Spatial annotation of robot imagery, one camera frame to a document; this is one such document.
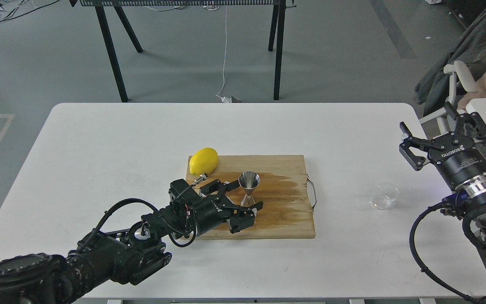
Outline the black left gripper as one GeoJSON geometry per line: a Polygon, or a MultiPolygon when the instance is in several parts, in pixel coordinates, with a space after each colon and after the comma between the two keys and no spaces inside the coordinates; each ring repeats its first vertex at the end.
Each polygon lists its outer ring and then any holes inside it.
{"type": "Polygon", "coordinates": [[[197,232],[197,236],[228,223],[230,233],[239,233],[255,224],[259,210],[264,202],[259,201],[252,206],[236,206],[226,196],[240,187],[239,181],[221,182],[216,179],[203,187],[200,194],[185,181],[178,179],[170,183],[168,194],[168,223],[179,234],[197,232]]]}

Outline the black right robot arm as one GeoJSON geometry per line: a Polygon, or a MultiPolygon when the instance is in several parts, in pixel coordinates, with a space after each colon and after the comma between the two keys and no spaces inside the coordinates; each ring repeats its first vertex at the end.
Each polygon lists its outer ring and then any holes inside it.
{"type": "Polygon", "coordinates": [[[414,137],[407,125],[400,123],[405,135],[399,145],[403,157],[415,171],[432,164],[452,191],[451,195],[418,216],[410,229],[409,248],[421,272],[438,285],[473,304],[486,304],[486,296],[473,298],[441,280],[416,250],[415,233],[419,223],[431,212],[439,210],[445,216],[461,220],[465,237],[476,247],[486,268],[486,158],[476,146],[486,143],[486,123],[478,112],[460,114],[448,102],[444,109],[456,122],[455,129],[432,140],[414,137]]]}

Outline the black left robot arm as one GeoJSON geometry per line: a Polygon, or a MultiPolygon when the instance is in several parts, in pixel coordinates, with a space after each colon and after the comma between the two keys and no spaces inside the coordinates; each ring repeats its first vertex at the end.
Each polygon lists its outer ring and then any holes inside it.
{"type": "Polygon", "coordinates": [[[187,247],[222,223],[228,224],[230,233],[253,226],[264,203],[234,204],[227,193],[239,188],[239,181],[216,179],[197,193],[194,188],[207,177],[171,182],[170,202],[162,209],[142,199],[123,199],[66,257],[38,253],[1,261],[0,304],[70,304],[108,280],[137,285],[170,263],[164,236],[177,247],[187,247]],[[127,230],[101,231],[116,210],[132,203],[152,211],[127,230]]]}

